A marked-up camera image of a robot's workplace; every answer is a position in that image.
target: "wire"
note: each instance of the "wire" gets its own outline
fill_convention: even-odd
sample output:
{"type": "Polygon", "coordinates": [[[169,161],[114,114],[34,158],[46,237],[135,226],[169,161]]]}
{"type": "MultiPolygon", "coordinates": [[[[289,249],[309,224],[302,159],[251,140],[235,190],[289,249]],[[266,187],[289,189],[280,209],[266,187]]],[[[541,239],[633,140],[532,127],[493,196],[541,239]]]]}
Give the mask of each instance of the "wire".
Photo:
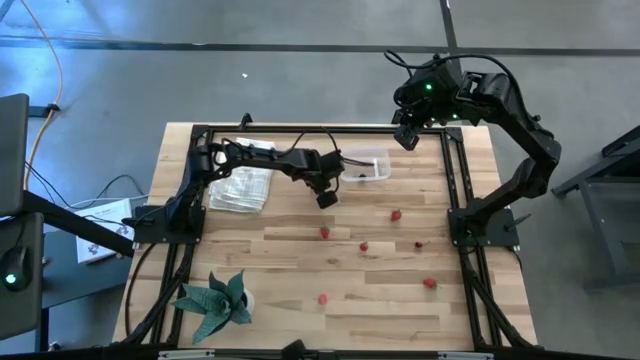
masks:
{"type": "Polygon", "coordinates": [[[82,207],[77,207],[74,205],[69,205],[69,203],[67,202],[67,200],[60,194],[60,192],[55,188],[55,186],[53,186],[44,176],[42,176],[33,166],[29,165],[28,162],[25,161],[25,165],[31,169],[31,171],[33,171],[33,173],[35,174],[36,178],[38,178],[39,180],[44,181],[47,185],[49,185],[49,187],[51,188],[51,190],[53,190],[54,193],[56,193],[58,195],[58,197],[60,197],[60,199],[62,200],[62,202],[67,206],[67,208],[70,209],[76,209],[76,210],[82,210],[82,209],[87,209],[89,208],[91,205],[93,205],[96,201],[98,201],[98,198],[104,194],[111,185],[113,185],[113,183],[118,180],[118,179],[123,179],[123,178],[127,178],[130,179],[134,185],[136,186],[136,189],[138,190],[138,192],[141,193],[141,197],[147,196],[146,194],[144,194],[142,192],[142,189],[140,188],[140,185],[138,184],[138,182],[131,176],[131,175],[127,175],[127,174],[122,174],[122,175],[118,175],[116,176],[113,180],[109,181],[109,183],[102,189],[102,191],[100,191],[100,193],[98,194],[98,196],[96,196],[96,199],[93,200],[84,200],[81,201],[82,202],[87,202],[87,201],[91,201],[91,203],[87,206],[82,206],[82,207]]]}
{"type": "Polygon", "coordinates": [[[78,206],[80,204],[84,204],[84,203],[87,203],[87,202],[90,202],[90,201],[94,201],[94,202],[95,201],[118,201],[118,200],[125,200],[125,199],[129,199],[129,200],[133,201],[133,200],[144,199],[144,198],[147,198],[147,197],[149,197],[149,194],[144,194],[144,195],[140,195],[140,196],[134,196],[134,197],[131,197],[131,198],[127,198],[127,197],[122,197],[122,198],[95,198],[95,199],[82,200],[80,202],[72,204],[72,206],[78,206]]]}
{"type": "Polygon", "coordinates": [[[53,195],[51,195],[51,192],[49,191],[49,188],[47,187],[47,185],[44,184],[44,182],[42,181],[42,179],[40,179],[38,176],[36,176],[36,180],[38,180],[38,182],[40,183],[40,185],[42,185],[42,187],[44,188],[44,191],[47,192],[47,194],[49,195],[49,199],[51,200],[52,203],[56,203],[55,199],[53,198],[53,195]]]}
{"type": "Polygon", "coordinates": [[[133,178],[133,176],[128,175],[128,174],[121,174],[116,176],[115,178],[113,178],[111,181],[109,181],[109,183],[102,189],[102,191],[100,191],[100,193],[98,193],[98,196],[96,196],[96,199],[93,200],[91,203],[89,203],[89,205],[86,206],[82,206],[82,207],[76,207],[75,205],[69,206],[72,209],[86,209],[91,207],[91,205],[93,205],[96,201],[98,201],[97,199],[102,196],[103,194],[105,194],[107,192],[107,190],[109,190],[109,187],[116,182],[119,179],[129,179],[131,180],[131,182],[133,183],[133,185],[136,187],[136,190],[138,191],[138,193],[140,194],[140,196],[145,195],[144,191],[142,191],[142,188],[140,187],[140,184],[138,184],[138,181],[136,181],[136,179],[133,178]]]}
{"type": "MultiPolygon", "coordinates": [[[[60,95],[62,95],[62,83],[63,83],[62,65],[60,65],[60,59],[58,59],[58,54],[56,53],[56,50],[54,49],[53,44],[51,44],[51,40],[49,39],[47,34],[44,32],[44,29],[42,29],[42,26],[40,26],[40,22],[38,21],[36,16],[33,14],[31,9],[27,5],[27,3],[24,0],[20,0],[20,2],[22,2],[22,5],[24,6],[24,8],[29,13],[29,16],[31,16],[31,19],[33,19],[33,22],[36,24],[36,26],[40,30],[40,33],[42,33],[42,37],[44,37],[45,41],[49,45],[49,48],[51,49],[51,52],[53,53],[53,57],[56,60],[56,65],[58,65],[58,73],[60,74],[60,82],[58,84],[58,93],[56,94],[55,100],[53,100],[53,104],[54,105],[58,105],[58,101],[60,100],[60,95]]],[[[36,135],[36,138],[33,140],[33,145],[31,146],[31,155],[29,155],[29,161],[28,161],[29,165],[33,164],[33,160],[34,160],[34,158],[36,156],[36,151],[38,151],[38,145],[40,144],[40,139],[42,138],[42,134],[44,134],[44,131],[47,129],[47,127],[51,123],[51,120],[53,119],[54,112],[55,111],[53,109],[49,110],[49,115],[47,115],[46,120],[44,121],[44,123],[40,127],[40,130],[38,130],[38,134],[36,135]]],[[[29,190],[29,176],[30,175],[31,175],[31,169],[29,168],[29,169],[27,169],[27,171],[24,174],[23,187],[24,187],[25,190],[29,190]]]]}
{"type": "Polygon", "coordinates": [[[125,225],[125,224],[123,224],[123,223],[121,223],[119,221],[107,220],[107,219],[99,218],[99,217],[97,217],[95,215],[85,215],[85,216],[83,216],[83,218],[93,218],[93,219],[95,219],[96,222],[103,222],[103,223],[108,223],[108,224],[116,224],[116,225],[120,225],[120,226],[128,226],[128,225],[125,225]]]}
{"type": "Polygon", "coordinates": [[[127,288],[127,294],[124,300],[124,329],[127,336],[131,335],[131,322],[129,321],[129,302],[131,301],[131,289],[133,288],[133,283],[136,281],[136,277],[138,277],[140,265],[142,265],[144,260],[147,258],[147,256],[155,246],[156,244],[149,245],[149,247],[142,253],[142,256],[140,256],[140,260],[138,260],[135,269],[133,269],[133,274],[131,274],[131,281],[129,281],[129,287],[127,288]]]}
{"type": "Polygon", "coordinates": [[[298,142],[300,141],[300,139],[302,139],[302,137],[305,134],[306,134],[306,131],[302,130],[302,132],[300,132],[300,135],[298,135],[298,138],[296,138],[296,141],[293,142],[293,145],[291,145],[291,147],[289,147],[284,152],[278,153],[278,155],[279,156],[289,155],[296,148],[296,145],[298,145],[298,142]]]}
{"type": "MultiPolygon", "coordinates": [[[[324,126],[320,127],[322,130],[324,130],[324,132],[327,133],[327,135],[329,135],[329,138],[331,139],[331,142],[333,143],[333,148],[336,150],[336,152],[339,154],[340,153],[340,149],[338,149],[338,143],[336,143],[336,139],[333,137],[333,135],[331,134],[331,132],[329,132],[329,130],[327,130],[327,128],[325,128],[324,126]]],[[[334,193],[338,192],[338,189],[340,189],[340,177],[336,176],[336,188],[333,190],[334,193]]]]}
{"type": "Polygon", "coordinates": [[[371,166],[375,166],[374,163],[370,163],[370,162],[366,162],[366,161],[360,161],[360,160],[354,160],[354,159],[349,159],[346,157],[342,157],[342,161],[345,164],[351,164],[351,165],[357,165],[357,166],[367,166],[367,167],[371,167],[371,166]]]}
{"type": "Polygon", "coordinates": [[[520,254],[513,248],[513,246],[505,246],[507,250],[513,253],[516,256],[516,260],[518,260],[518,265],[520,265],[520,271],[522,271],[522,259],[520,259],[520,254]]]}
{"type": "MultiPolygon", "coordinates": [[[[386,57],[387,60],[395,64],[395,62],[391,58],[389,58],[389,56],[396,58],[401,64],[407,65],[407,62],[404,61],[404,59],[400,55],[398,55],[396,52],[391,50],[387,50],[384,52],[384,57],[386,57]]],[[[407,70],[407,73],[409,73],[409,79],[411,79],[413,77],[413,73],[411,73],[411,70],[409,70],[409,68],[405,68],[405,69],[407,70]]]]}
{"type": "Polygon", "coordinates": [[[527,111],[527,107],[524,104],[524,99],[522,98],[522,91],[520,90],[520,85],[518,84],[518,80],[513,75],[513,73],[509,70],[509,68],[507,68],[503,63],[501,63],[498,59],[494,58],[493,56],[480,55],[480,54],[459,54],[459,55],[445,56],[440,59],[434,59],[433,61],[430,61],[425,65],[408,65],[406,62],[404,62],[404,60],[402,60],[402,58],[400,58],[400,60],[402,61],[398,61],[394,59],[393,58],[394,54],[395,53],[393,53],[393,51],[386,50],[384,52],[384,57],[387,58],[387,60],[389,60],[391,63],[398,65],[402,68],[405,68],[407,70],[428,69],[428,68],[438,66],[448,60],[455,60],[455,59],[476,58],[476,59],[489,60],[492,63],[498,65],[498,67],[500,67],[500,69],[502,69],[502,71],[504,71],[504,73],[507,74],[507,76],[509,77],[509,80],[513,84],[514,89],[516,90],[516,94],[518,95],[517,97],[518,97],[518,102],[520,103],[520,106],[522,106],[522,109],[525,111],[525,114],[529,115],[529,112],[527,111]]]}

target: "potted plant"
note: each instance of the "potted plant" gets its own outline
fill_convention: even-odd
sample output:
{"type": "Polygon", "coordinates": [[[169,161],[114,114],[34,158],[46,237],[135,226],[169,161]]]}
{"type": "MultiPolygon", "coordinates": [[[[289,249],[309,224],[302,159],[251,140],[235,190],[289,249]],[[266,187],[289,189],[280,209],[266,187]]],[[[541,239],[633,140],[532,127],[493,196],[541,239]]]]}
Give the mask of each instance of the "potted plant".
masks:
{"type": "Polygon", "coordinates": [[[236,324],[250,324],[255,302],[253,295],[244,288],[244,270],[234,275],[229,284],[209,274],[209,287],[182,284],[187,296],[172,303],[178,309],[204,315],[202,323],[193,334],[197,344],[207,336],[222,329],[229,320],[236,324]]]}

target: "paper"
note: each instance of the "paper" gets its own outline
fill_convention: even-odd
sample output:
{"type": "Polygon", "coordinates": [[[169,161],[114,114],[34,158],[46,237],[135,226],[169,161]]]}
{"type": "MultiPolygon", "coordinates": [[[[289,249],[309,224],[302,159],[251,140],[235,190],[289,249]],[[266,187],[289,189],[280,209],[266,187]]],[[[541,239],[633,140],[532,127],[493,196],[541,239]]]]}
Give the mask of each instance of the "paper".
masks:
{"type": "MultiPolygon", "coordinates": [[[[91,220],[133,241],[133,229],[122,224],[116,224],[122,222],[123,218],[131,217],[131,203],[129,199],[78,210],[76,211],[76,215],[85,217],[87,220],[91,220]]],[[[103,248],[79,236],[76,236],[76,251],[78,254],[78,264],[100,260],[115,254],[115,251],[103,248]]]]}

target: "white pot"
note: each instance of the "white pot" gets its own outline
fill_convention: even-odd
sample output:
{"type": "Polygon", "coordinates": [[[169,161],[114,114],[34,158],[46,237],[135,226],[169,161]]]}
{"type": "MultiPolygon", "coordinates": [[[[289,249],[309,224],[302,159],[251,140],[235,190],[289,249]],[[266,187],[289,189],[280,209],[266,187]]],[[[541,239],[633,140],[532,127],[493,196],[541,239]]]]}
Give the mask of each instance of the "white pot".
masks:
{"type": "Polygon", "coordinates": [[[244,295],[247,297],[247,303],[245,307],[250,315],[253,315],[253,309],[256,307],[256,300],[253,298],[251,291],[244,289],[244,295]]]}

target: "computer monitor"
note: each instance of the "computer monitor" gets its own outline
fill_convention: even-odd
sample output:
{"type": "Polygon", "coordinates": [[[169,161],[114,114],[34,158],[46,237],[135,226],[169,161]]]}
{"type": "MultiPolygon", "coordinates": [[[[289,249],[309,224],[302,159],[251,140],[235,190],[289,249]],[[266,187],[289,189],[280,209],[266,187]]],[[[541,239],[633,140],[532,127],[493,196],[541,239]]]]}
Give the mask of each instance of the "computer monitor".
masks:
{"type": "Polygon", "coordinates": [[[0,97],[0,216],[22,208],[22,181],[27,143],[29,97],[0,97]]]}

